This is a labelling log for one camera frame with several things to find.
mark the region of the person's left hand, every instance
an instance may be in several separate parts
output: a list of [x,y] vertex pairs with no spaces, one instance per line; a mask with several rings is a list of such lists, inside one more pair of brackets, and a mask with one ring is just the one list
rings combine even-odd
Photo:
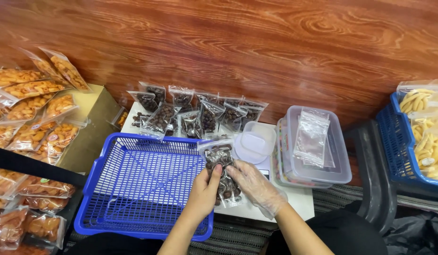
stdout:
[[211,179],[206,168],[195,177],[188,202],[182,214],[187,214],[189,218],[195,219],[199,224],[211,213],[216,203],[217,188],[219,187],[221,174],[222,165],[218,164],[211,174]]

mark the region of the clear plastic glove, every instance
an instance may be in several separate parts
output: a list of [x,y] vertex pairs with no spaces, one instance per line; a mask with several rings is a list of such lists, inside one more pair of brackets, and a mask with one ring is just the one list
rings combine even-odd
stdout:
[[285,192],[274,187],[255,165],[239,159],[234,160],[234,165],[235,167],[227,166],[228,174],[238,183],[252,204],[272,220],[288,202]]

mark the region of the plastic glove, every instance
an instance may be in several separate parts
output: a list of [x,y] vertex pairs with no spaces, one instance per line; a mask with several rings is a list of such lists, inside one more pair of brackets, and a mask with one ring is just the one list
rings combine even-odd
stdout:
[[235,159],[234,166],[227,166],[228,174],[238,183],[252,204],[272,220],[288,202],[285,192],[274,187],[255,165]]

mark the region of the forearm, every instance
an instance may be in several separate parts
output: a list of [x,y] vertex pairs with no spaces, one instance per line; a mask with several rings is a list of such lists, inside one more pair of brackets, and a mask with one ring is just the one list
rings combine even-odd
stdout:
[[159,249],[158,255],[186,255],[192,236],[199,223],[181,213],[169,236]]
[[292,255],[334,255],[288,202],[275,219]]

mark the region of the stacked plastic containers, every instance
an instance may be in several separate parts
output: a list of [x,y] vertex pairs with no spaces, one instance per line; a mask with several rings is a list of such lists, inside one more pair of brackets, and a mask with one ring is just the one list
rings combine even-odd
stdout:
[[291,106],[276,126],[278,139],[273,152],[272,176],[281,186],[326,189],[333,184],[351,181],[351,167],[339,118],[330,111],[315,110],[329,114],[330,120],[324,151],[324,167],[304,164],[302,159],[293,157],[302,106]]

